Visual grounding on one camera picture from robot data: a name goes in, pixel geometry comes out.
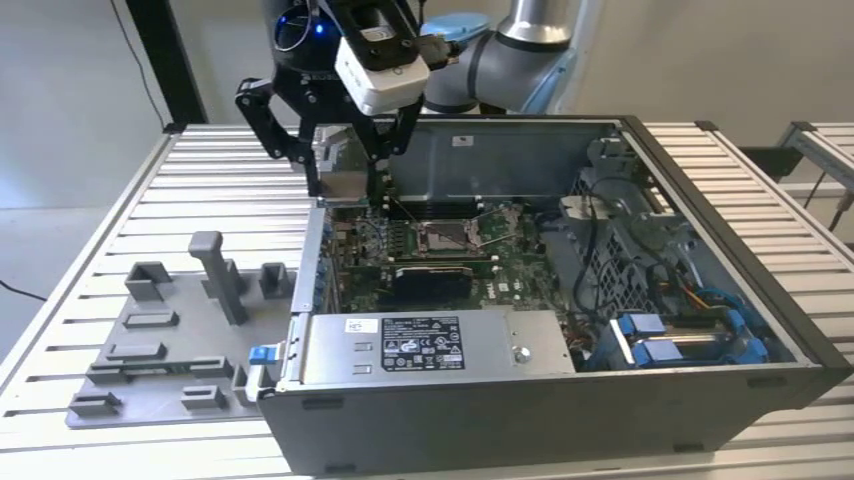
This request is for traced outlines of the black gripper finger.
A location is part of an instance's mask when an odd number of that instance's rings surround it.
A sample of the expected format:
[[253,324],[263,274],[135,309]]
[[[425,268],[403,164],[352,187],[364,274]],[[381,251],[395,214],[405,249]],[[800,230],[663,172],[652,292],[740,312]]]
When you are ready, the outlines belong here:
[[388,160],[392,155],[400,155],[407,151],[421,107],[421,101],[401,107],[392,123],[376,124],[369,116],[357,119],[357,139],[367,155],[365,194],[369,201],[373,201],[377,195],[376,165],[380,160]]
[[268,156],[272,159],[285,158],[292,165],[301,168],[308,195],[319,196],[321,183],[313,151],[316,126],[300,126],[299,135],[292,136],[272,113],[269,102],[273,96],[271,80],[245,78],[237,87],[235,104]]

